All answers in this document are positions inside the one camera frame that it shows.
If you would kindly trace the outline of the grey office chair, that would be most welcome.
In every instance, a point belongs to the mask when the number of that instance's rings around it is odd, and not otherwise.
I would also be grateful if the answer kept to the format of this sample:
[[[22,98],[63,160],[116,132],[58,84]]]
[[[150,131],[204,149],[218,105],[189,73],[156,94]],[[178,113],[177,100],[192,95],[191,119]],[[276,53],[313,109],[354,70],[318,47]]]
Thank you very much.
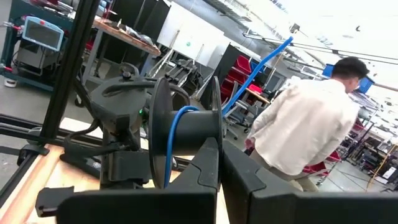
[[[244,109],[247,112],[252,114],[252,117],[245,115],[244,113],[240,112],[240,109]],[[234,132],[231,127],[233,125],[238,125],[244,127],[244,134],[249,132],[249,129],[252,126],[253,121],[261,113],[262,109],[258,106],[252,106],[242,100],[237,100],[234,102],[234,105],[231,109],[223,115],[223,125],[222,125],[222,134],[223,138],[226,137],[227,132],[230,132],[233,135],[233,139],[238,139],[238,134]]]

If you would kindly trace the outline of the dark teal equipment cart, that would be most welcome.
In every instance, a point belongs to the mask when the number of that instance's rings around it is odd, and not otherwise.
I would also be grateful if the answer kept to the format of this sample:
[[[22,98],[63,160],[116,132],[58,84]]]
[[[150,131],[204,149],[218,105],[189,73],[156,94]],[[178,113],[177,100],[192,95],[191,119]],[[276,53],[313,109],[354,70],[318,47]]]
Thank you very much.
[[[11,87],[16,82],[52,91],[69,33],[72,31],[75,8],[62,0],[12,0],[9,19],[0,24],[6,28],[0,57],[0,75]],[[64,31],[58,52],[22,38],[25,18],[38,17]]]

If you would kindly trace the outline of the light blue framed screen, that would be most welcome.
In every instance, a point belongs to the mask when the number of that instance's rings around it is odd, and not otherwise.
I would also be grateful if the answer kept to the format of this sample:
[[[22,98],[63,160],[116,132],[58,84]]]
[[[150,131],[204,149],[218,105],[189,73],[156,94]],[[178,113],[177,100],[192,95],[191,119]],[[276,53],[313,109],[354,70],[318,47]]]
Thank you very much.
[[[63,36],[64,31],[52,23],[34,16],[25,18],[22,32],[24,40],[58,52],[62,45]]]

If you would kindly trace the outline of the black cord spool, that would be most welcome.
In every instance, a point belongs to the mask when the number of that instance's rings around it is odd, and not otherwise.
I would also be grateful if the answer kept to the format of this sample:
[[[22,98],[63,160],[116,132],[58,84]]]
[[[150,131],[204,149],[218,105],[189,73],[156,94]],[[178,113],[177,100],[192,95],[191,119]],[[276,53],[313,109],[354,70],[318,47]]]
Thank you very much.
[[[172,157],[191,156],[208,138],[215,138],[217,149],[222,147],[222,106],[218,78],[211,77],[211,106],[199,110],[186,102],[175,110],[171,92],[177,87],[166,78],[155,83],[149,111],[149,159],[152,180],[157,188],[169,184]]]

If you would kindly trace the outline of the white partition panel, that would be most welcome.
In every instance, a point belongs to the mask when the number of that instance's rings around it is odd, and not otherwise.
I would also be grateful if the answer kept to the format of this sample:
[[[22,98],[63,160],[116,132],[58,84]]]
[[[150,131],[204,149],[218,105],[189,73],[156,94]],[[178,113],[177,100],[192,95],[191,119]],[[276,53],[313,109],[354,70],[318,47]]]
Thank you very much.
[[[215,69],[231,40],[223,31],[171,2],[157,43]]]

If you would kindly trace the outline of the person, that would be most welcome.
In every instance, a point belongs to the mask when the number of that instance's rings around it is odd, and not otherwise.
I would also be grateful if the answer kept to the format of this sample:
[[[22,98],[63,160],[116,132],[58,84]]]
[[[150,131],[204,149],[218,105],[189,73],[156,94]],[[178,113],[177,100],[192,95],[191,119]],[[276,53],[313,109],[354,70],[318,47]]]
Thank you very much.
[[[337,61],[327,80],[299,80],[254,120],[246,138],[249,156],[301,191],[318,187],[303,173],[323,162],[351,131],[359,105],[349,94],[369,73],[356,57]]]

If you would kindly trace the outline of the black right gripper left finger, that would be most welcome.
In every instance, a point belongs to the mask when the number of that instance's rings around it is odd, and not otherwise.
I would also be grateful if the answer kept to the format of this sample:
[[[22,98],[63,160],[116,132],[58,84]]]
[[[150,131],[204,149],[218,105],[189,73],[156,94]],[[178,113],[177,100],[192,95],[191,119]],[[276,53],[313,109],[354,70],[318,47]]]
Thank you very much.
[[[43,188],[35,209],[56,224],[215,224],[218,168],[219,145],[208,138],[165,189]]]

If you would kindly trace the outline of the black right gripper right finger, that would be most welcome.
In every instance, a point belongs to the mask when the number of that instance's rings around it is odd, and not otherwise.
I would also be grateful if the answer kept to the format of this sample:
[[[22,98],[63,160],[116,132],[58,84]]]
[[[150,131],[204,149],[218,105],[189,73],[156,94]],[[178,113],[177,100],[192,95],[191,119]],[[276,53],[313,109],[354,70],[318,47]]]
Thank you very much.
[[[301,192],[229,141],[221,182],[230,224],[398,224],[398,194]]]

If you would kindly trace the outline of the wooden top desk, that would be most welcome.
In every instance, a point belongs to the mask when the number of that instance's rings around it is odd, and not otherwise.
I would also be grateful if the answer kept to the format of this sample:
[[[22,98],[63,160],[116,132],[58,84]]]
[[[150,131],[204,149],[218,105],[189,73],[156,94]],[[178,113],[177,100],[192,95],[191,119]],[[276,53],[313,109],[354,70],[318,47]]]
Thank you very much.
[[[82,85],[85,85],[87,80],[90,80],[91,82],[94,82],[97,84],[100,84],[102,81],[102,79],[100,79],[100,78],[91,76],[91,68],[96,59],[96,54],[97,54],[98,48],[100,46],[103,34],[108,34],[111,37],[115,37],[115,38],[117,38],[135,48],[141,49],[149,54],[152,54],[155,56],[160,55],[160,50],[155,45],[146,44],[138,38],[131,37],[130,35],[128,35],[125,31],[123,31],[121,29],[112,28],[111,26],[105,24],[105,22],[109,22],[109,20],[105,19],[105,18],[99,18],[99,19],[95,19],[93,22],[93,26],[95,28],[97,28],[98,32],[95,37],[95,40],[94,40],[94,43],[93,43],[93,46],[92,46],[92,49],[90,52],[90,56],[88,57],[88,61],[85,65],[85,71],[83,72],[83,75],[81,77]]]

